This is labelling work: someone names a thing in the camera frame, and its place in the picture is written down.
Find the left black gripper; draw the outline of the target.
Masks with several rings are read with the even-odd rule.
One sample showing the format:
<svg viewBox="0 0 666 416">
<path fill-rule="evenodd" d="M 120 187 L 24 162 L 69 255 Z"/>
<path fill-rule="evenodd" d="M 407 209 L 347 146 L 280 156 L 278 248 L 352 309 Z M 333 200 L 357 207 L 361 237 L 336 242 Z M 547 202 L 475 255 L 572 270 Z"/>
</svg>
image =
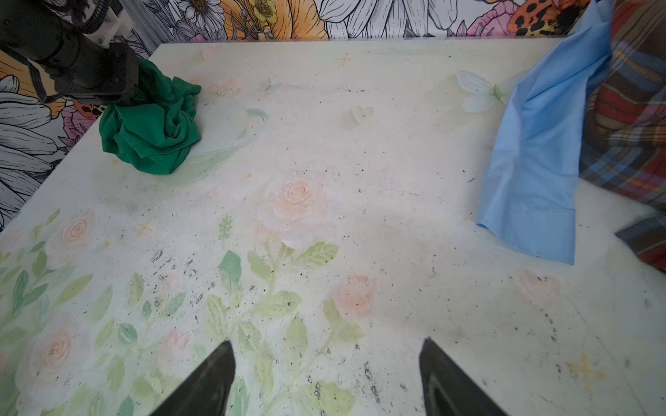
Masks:
<svg viewBox="0 0 666 416">
<path fill-rule="evenodd" d="M 81 103 L 129 105 L 139 81 L 140 57 L 126 43 L 83 45 L 62 85 Z"/>
</svg>

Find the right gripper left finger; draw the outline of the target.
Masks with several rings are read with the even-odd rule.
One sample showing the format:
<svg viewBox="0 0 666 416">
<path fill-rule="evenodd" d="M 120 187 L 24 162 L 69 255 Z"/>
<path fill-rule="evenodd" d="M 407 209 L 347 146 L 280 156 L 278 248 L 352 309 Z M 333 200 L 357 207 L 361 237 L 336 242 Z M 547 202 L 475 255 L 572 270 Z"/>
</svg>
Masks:
<svg viewBox="0 0 666 416">
<path fill-rule="evenodd" d="M 224 341 L 151 416 L 223 416 L 235 377 L 232 343 Z"/>
</svg>

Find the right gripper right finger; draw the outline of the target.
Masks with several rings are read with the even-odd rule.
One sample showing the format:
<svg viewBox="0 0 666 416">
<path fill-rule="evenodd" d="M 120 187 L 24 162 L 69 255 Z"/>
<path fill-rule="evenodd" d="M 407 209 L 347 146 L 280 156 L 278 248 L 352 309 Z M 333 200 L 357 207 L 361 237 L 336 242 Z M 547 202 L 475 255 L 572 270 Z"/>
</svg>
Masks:
<svg viewBox="0 0 666 416">
<path fill-rule="evenodd" d="M 419 368 L 427 416 L 507 416 L 431 338 L 424 340 Z"/>
</svg>

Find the green cloth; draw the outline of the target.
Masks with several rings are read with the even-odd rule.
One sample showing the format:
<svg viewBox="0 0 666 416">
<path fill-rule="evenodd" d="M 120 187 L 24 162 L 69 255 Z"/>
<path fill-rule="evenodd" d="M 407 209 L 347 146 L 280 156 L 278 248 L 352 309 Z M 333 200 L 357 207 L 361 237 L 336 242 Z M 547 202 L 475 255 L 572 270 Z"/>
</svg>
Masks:
<svg viewBox="0 0 666 416">
<path fill-rule="evenodd" d="M 102 150 L 142 173 L 170 175 L 201 140 L 195 121 L 200 92 L 198 84 L 169 78 L 140 59 L 131 104 L 109 105 L 102 114 Z"/>
</svg>

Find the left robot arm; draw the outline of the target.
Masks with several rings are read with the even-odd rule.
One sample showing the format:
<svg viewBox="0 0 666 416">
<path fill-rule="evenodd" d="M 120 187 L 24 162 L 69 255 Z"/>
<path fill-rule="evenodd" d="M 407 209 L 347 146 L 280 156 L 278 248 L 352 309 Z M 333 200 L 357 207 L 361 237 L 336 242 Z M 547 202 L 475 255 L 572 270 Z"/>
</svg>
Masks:
<svg viewBox="0 0 666 416">
<path fill-rule="evenodd" d="M 139 57 L 124 40 L 131 30 L 120 1 L 1 3 L 1 50 L 29 69 L 43 104 L 130 104 L 139 81 Z"/>
</svg>

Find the light blue cloth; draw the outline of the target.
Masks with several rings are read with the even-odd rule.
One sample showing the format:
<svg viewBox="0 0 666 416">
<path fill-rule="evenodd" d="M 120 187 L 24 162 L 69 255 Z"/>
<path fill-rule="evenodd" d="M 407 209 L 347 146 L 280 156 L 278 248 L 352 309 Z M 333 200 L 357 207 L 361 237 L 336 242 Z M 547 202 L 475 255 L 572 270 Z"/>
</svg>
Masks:
<svg viewBox="0 0 666 416">
<path fill-rule="evenodd" d="M 607 71 L 613 9 L 611 1 L 591 2 L 573 33 L 510 96 L 476 223 L 521 253 L 574 263 L 584 107 Z"/>
</svg>

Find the red plaid cloth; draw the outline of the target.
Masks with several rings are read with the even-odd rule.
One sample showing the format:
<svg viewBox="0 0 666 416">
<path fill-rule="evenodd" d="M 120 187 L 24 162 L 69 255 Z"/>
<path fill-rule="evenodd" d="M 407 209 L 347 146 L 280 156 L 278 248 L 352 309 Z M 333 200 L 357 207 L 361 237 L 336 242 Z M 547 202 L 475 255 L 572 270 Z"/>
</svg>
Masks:
<svg viewBox="0 0 666 416">
<path fill-rule="evenodd" d="M 583 180 L 657 209 L 617 237 L 665 269 L 665 3 L 617 1 L 610 62 L 588 95 L 579 164 Z"/>
</svg>

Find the left aluminium corner post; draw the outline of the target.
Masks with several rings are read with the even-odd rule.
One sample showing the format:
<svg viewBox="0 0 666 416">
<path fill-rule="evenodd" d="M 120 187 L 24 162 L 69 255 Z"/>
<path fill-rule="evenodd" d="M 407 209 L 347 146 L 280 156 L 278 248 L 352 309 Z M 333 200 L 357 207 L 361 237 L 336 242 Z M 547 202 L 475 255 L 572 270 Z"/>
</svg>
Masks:
<svg viewBox="0 0 666 416">
<path fill-rule="evenodd" d="M 169 42 L 163 25 L 149 8 L 151 1 L 121 0 L 120 3 L 128 12 L 133 24 L 133 33 L 148 55 L 152 55 L 163 43 Z"/>
</svg>

